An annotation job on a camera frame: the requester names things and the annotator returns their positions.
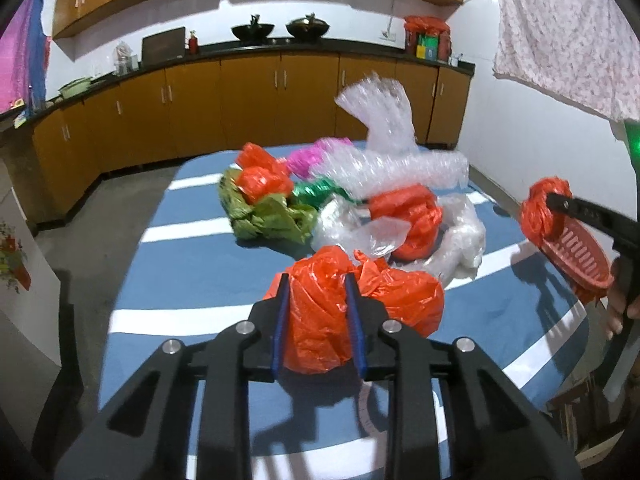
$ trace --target blue cloth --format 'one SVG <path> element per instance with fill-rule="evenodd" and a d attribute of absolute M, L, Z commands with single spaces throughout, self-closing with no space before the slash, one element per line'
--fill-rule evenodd
<path fill-rule="evenodd" d="M 283 146 L 269 151 L 275 156 L 286 156 L 290 150 L 292 147 Z M 175 180 L 221 173 L 233 163 L 236 155 L 237 152 L 221 152 L 190 160 L 180 168 Z M 474 190 L 471 185 L 462 191 Z M 486 227 L 485 255 L 524 240 L 519 225 L 491 201 L 477 205 L 476 211 Z M 215 185 L 167 190 L 150 227 L 207 220 L 224 214 Z M 141 243 L 115 309 L 173 310 L 253 304 L 263 297 L 277 272 L 311 252 L 308 246 L 288 242 L 238 242 L 232 234 Z M 543 254 L 532 251 L 531 256 L 512 266 L 447 290 L 442 323 L 432 338 L 451 342 L 459 336 L 469 336 L 505 368 L 539 339 L 549 337 L 548 332 L 576 302 L 555 267 Z M 109 334 L 100 406 L 105 405 L 169 335 Z M 537 407 L 542 407 L 571 373 L 584 352 L 587 336 L 588 324 L 581 322 L 552 359 L 542 363 L 542 369 L 524 384 L 522 391 Z M 211 337 L 179 338 L 186 344 L 194 344 Z M 371 466 L 362 466 L 362 471 L 357 467 L 353 469 L 349 460 L 369 458 L 349 457 L 347 448 L 343 447 L 368 435 L 362 416 L 358 415 L 358 404 L 363 408 L 359 399 L 361 392 L 361 381 L 350 363 L 322 375 L 303 376 L 284 370 L 276 384 L 251 383 L 253 455 L 302 452 L 296 456 L 305 457 L 308 470 L 300 474 L 300 478 L 305 475 L 323 480 L 382 478 L 379 459 L 369 457 Z M 378 432 L 386 430 L 387 399 L 384 385 L 374 385 L 364 402 L 364 410 Z M 430 392 L 426 393 L 426 399 L 431 402 Z M 195 424 L 191 454 L 195 453 L 196 430 Z M 319 455 L 305 454 L 329 446 L 337 446 L 332 448 L 334 465 L 318 465 Z M 446 443 L 441 444 L 441 451 L 442 473 L 446 475 L 449 470 Z M 335 470 L 318 472 L 320 466 Z M 358 474 L 341 474 L 342 470 Z M 258 474 L 257 478 L 266 477 Z"/>

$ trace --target white stripe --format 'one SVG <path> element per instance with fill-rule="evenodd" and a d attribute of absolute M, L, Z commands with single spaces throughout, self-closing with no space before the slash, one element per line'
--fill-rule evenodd
<path fill-rule="evenodd" d="M 503 371 L 518 387 L 527 384 L 574 334 L 587 312 L 580 301 Z"/>
<path fill-rule="evenodd" d="M 480 267 L 478 267 L 478 273 L 474 277 L 454 278 L 451 280 L 449 285 L 447 285 L 446 290 L 466 285 L 467 283 L 484 278 L 489 274 L 506 269 L 513 264 L 517 264 L 518 262 L 529 258 L 532 254 L 537 252 L 538 248 L 534 244 L 528 240 L 524 240 L 519 244 L 513 244 L 498 251 L 494 251 L 493 253 L 485 254 L 482 257 Z"/>
<path fill-rule="evenodd" d="M 195 186 L 210 186 L 210 184 L 217 184 L 220 182 L 222 178 L 222 173 L 210 173 L 208 175 L 203 176 L 192 176 L 189 178 L 179 178 L 178 180 L 172 181 L 169 184 L 167 189 L 184 189 L 185 187 L 195 187 Z"/>
<path fill-rule="evenodd" d="M 486 254 L 475 278 L 452 280 L 447 290 L 506 269 L 536 251 L 530 242 L 524 241 Z M 233 323 L 247 319 L 251 307 L 231 305 L 172 310 L 114 310 L 111 314 L 109 333 L 166 336 L 217 334 Z"/>
<path fill-rule="evenodd" d="M 187 336 L 218 334 L 249 317 L 253 305 L 183 310 L 114 310 L 109 333 Z"/>
<path fill-rule="evenodd" d="M 517 387 L 523 387 L 569 340 L 585 317 L 584 307 L 580 302 L 577 302 L 549 332 L 508 365 L 504 369 L 505 374 Z M 446 428 L 446 425 L 440 420 L 441 418 L 444 418 L 444 410 L 440 406 L 436 406 L 436 427 Z M 439 431 L 438 441 L 442 442 L 445 438 L 446 432 Z M 289 478 L 296 480 L 342 480 L 383 468 L 385 457 L 386 431 L 383 431 L 375 434 L 375 437 L 360 438 L 322 449 L 289 455 L 254 457 L 252 463 L 255 480 Z M 195 479 L 195 471 L 196 457 L 189 455 L 186 472 L 188 480 Z"/>
<path fill-rule="evenodd" d="M 169 224 L 157 227 L 149 227 L 140 239 L 141 244 L 159 242 L 162 240 L 179 240 L 181 238 L 193 238 L 198 236 L 221 235 L 232 233 L 233 229 L 229 219 L 211 218 L 209 220 L 197 220 L 184 224 Z"/>

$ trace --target pink plastic bag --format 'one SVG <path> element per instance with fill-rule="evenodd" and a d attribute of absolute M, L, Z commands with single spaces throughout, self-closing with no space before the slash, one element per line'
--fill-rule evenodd
<path fill-rule="evenodd" d="M 287 168 L 295 176 L 306 180 L 310 177 L 309 170 L 311 167 L 320 164 L 324 153 L 332 151 L 336 144 L 351 144 L 351 141 L 346 137 L 343 139 L 323 137 L 316 140 L 308 148 L 300 148 L 292 152 L 287 159 Z"/>

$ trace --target red plastic basket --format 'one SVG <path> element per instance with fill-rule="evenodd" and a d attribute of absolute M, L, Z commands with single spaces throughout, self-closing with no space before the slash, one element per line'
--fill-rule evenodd
<path fill-rule="evenodd" d="M 542 251 L 582 288 L 606 295 L 613 284 L 611 265 L 598 241 L 574 218 L 567 217 L 562 236 L 556 242 L 545 241 Z"/>

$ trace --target red plastic bag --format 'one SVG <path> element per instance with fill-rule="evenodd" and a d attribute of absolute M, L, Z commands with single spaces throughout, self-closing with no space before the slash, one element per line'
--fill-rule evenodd
<path fill-rule="evenodd" d="M 362 263 L 356 278 L 363 296 L 382 301 L 390 318 L 421 336 L 438 329 L 444 309 L 444 289 L 438 279 L 421 270 L 392 269 L 384 258 L 371 260 L 360 251 L 355 256 Z"/>
<path fill-rule="evenodd" d="M 284 365 L 302 374 L 324 373 L 351 359 L 344 275 L 355 266 L 338 246 L 325 246 L 293 264 L 289 274 L 289 334 Z M 265 298 L 278 290 L 276 275 Z"/>
<path fill-rule="evenodd" d="M 411 222 L 411 230 L 404 244 L 393 255 L 401 260 L 426 258 L 438 237 L 442 209 L 436 196 L 420 184 L 383 193 L 369 200 L 371 219 L 391 216 Z"/>
<path fill-rule="evenodd" d="M 546 206 L 547 193 L 573 197 L 569 183 L 556 176 L 542 178 L 529 188 L 529 198 L 520 206 L 520 228 L 536 247 L 542 247 L 544 240 L 558 240 L 564 230 L 564 215 Z"/>
<path fill-rule="evenodd" d="M 289 176 L 286 162 L 280 162 L 264 148 L 252 142 L 248 142 L 242 147 L 242 151 L 236 157 L 236 164 L 243 170 L 257 166 L 269 170 L 271 173 Z"/>
<path fill-rule="evenodd" d="M 436 31 L 436 36 L 441 32 L 451 32 L 451 28 L 446 22 L 435 16 L 405 16 L 404 30 L 410 32 Z"/>
<path fill-rule="evenodd" d="M 419 270 L 391 269 L 383 258 L 371 260 L 356 251 L 362 264 L 355 267 L 337 246 L 325 246 L 293 264 L 289 274 L 289 333 L 284 365 L 303 374 L 324 373 L 351 359 L 346 322 L 344 275 L 354 272 L 363 296 L 385 304 L 389 316 L 414 327 L 421 335 L 433 333 L 444 308 L 440 282 Z M 278 290 L 276 275 L 266 298 Z"/>
<path fill-rule="evenodd" d="M 286 163 L 257 144 L 246 143 L 236 158 L 236 164 L 242 168 L 242 173 L 236 178 L 236 186 L 249 205 L 268 194 L 284 193 L 289 196 L 293 191 Z"/>
<path fill-rule="evenodd" d="M 293 191 L 293 182 L 288 176 L 258 166 L 242 170 L 235 182 L 249 205 L 272 193 L 289 196 Z"/>

